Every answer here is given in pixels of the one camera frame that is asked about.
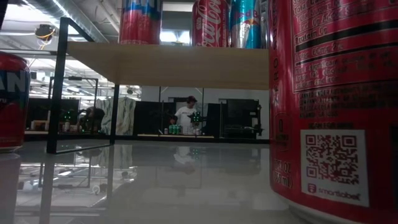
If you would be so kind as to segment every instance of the ceiling duct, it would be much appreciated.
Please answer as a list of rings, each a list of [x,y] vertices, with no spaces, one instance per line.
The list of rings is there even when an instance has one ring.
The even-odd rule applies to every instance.
[[[86,15],[72,0],[23,0],[60,23],[61,17],[69,17],[75,21],[95,42],[108,42],[104,35],[94,26]]]

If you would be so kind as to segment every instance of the white wall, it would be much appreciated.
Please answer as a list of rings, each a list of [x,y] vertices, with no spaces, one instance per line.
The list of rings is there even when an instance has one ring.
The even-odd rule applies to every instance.
[[[162,87],[163,93],[160,95],[160,101],[168,102],[170,97],[188,97],[194,96],[201,102],[202,95],[195,88],[185,87]],[[261,124],[264,129],[262,136],[258,139],[269,139],[269,92],[264,90],[225,90],[205,88],[204,103],[219,103],[219,99],[253,99],[259,100],[261,109]],[[142,101],[158,102],[159,87],[158,86],[143,86],[142,87]]]

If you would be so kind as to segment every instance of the wooden shelf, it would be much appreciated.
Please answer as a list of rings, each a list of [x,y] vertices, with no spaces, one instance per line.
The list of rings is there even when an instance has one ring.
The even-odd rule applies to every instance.
[[[268,51],[69,42],[68,53],[120,85],[268,90]]]

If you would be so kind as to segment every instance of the glossy white surface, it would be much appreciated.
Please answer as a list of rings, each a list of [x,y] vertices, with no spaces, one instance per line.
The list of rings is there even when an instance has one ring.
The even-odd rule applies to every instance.
[[[18,151],[14,223],[306,223],[271,190],[267,145],[119,143],[61,156],[37,143]]]

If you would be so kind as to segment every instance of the man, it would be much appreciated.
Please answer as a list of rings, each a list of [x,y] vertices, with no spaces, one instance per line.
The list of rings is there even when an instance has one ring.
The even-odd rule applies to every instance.
[[[101,130],[101,122],[105,116],[105,112],[102,109],[89,107],[85,110],[79,111],[79,114],[82,112],[86,112],[84,117],[80,118],[77,122],[78,132],[80,130],[80,126],[85,131],[91,131],[91,122],[93,122],[93,131],[98,132]]]
[[[193,130],[194,130],[193,125],[194,124],[191,123],[191,118],[188,116],[197,112],[197,110],[193,107],[193,106],[195,106],[196,102],[197,102],[197,99],[195,99],[195,97],[188,96],[187,105],[181,107],[175,113],[175,117],[177,117],[177,120],[179,120],[179,125],[181,125],[181,127],[182,127],[182,134],[193,134]],[[170,120],[170,122],[172,124],[175,124],[175,122],[176,122],[175,117],[173,117]]]

